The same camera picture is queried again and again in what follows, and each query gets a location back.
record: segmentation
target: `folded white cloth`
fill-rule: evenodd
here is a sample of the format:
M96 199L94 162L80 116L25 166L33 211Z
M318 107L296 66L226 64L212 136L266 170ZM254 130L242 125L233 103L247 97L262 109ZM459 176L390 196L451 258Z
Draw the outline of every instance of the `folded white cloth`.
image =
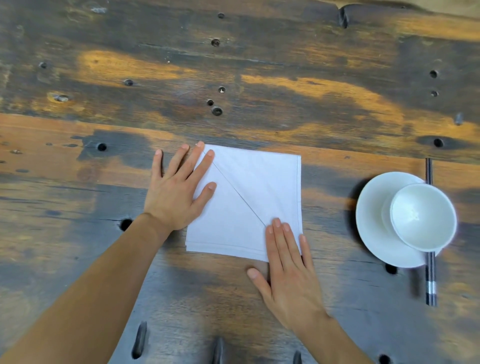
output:
M209 149L215 151L215 159L194 198L209 182L216 182L217 188L203 213L187 228L187 251L268 262L265 227L273 218L290 224L298 245L301 157L205 145L205 151Z

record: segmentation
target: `forearm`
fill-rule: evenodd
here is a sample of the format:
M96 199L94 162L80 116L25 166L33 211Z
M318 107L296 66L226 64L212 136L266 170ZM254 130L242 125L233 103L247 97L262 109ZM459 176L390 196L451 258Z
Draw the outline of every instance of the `forearm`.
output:
M140 215L0 359L7 363L106 363L150 264L170 231Z
M312 326L298 337L320 364L372 364L337 320L327 314L312 321Z

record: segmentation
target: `diagonal fold line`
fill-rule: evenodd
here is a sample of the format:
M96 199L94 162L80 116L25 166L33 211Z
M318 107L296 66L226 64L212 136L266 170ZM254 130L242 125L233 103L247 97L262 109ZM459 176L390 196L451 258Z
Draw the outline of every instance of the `diagonal fold line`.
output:
M220 172L220 174L223 176L223 178L225 178L225 180L230 183L230 186L232 186L232 188L235 190L235 192L238 194L238 196L240 196L240 198L245 202L245 204L249 207L250 210L252 210L252 212L255 214L255 216L260 220L260 222L263 224L263 226L266 227L265 223L262 221L262 219L257 215L257 213L254 211L254 209L248 204L248 202L243 198L243 196L240 194L240 192L237 191L237 189L235 188L235 186L232 184L232 182L230 182L228 180L227 177L225 177L225 174L223 174L223 172L220 170L219 167L217 167L217 165L212 162L212 164L215 166L215 168Z

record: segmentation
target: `person's right arm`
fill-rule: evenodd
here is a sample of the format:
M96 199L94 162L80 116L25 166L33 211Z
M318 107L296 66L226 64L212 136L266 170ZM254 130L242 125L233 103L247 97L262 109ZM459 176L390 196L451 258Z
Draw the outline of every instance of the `person's right arm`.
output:
M304 235L300 255L287 223L274 219L265 231L271 285L255 268L247 271L268 309L280 323L293 330L321 364L372 364L325 311L312 255Z

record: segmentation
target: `ceramic cup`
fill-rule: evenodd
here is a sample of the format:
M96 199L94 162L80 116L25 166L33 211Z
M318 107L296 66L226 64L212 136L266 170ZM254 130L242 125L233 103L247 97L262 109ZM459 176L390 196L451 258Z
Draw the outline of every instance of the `ceramic cup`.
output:
M438 188L414 183L388 198L382 207L386 229L422 252L446 247L455 236L455 208Z

